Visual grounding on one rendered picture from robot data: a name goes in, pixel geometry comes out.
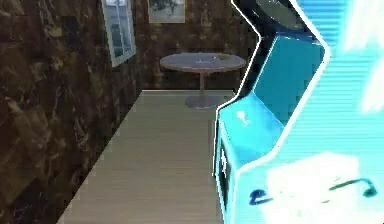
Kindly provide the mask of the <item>round grey pedestal table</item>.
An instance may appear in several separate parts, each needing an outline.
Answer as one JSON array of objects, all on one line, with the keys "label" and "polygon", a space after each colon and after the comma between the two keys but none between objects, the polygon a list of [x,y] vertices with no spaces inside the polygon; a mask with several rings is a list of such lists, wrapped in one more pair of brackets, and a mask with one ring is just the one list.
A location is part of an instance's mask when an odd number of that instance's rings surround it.
[{"label": "round grey pedestal table", "polygon": [[[160,60],[163,68],[199,75],[199,94],[186,98],[185,105],[188,108],[208,109],[225,102],[224,96],[213,96],[206,93],[205,77],[213,73],[238,70],[245,66],[246,61],[233,54],[229,54],[231,56],[228,60],[220,60],[219,54],[222,53],[178,53],[165,56]],[[199,59],[207,60],[209,63],[196,63]]]}]

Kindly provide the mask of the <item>white framed window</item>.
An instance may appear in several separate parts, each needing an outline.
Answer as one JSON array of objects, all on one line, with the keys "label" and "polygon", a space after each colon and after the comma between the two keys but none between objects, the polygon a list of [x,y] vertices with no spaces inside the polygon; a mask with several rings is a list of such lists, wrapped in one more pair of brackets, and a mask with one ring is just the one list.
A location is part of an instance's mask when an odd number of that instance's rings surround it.
[{"label": "white framed window", "polygon": [[136,54],[132,0],[101,0],[113,67]]}]

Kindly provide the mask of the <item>framed wall picture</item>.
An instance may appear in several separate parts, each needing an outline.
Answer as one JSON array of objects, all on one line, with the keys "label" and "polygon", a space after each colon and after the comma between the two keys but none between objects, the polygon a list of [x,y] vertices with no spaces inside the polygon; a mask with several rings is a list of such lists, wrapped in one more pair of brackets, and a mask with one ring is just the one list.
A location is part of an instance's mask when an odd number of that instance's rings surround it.
[{"label": "framed wall picture", "polygon": [[180,24],[185,22],[185,0],[148,0],[149,22]]}]

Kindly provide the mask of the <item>blue arcade machine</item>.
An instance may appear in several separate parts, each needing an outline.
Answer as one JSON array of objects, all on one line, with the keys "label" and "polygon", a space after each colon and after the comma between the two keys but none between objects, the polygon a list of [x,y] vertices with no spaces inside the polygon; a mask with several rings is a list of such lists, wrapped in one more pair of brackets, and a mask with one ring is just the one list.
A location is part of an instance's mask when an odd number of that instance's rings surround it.
[{"label": "blue arcade machine", "polygon": [[231,0],[258,42],[216,113],[223,224],[384,224],[384,0]]}]

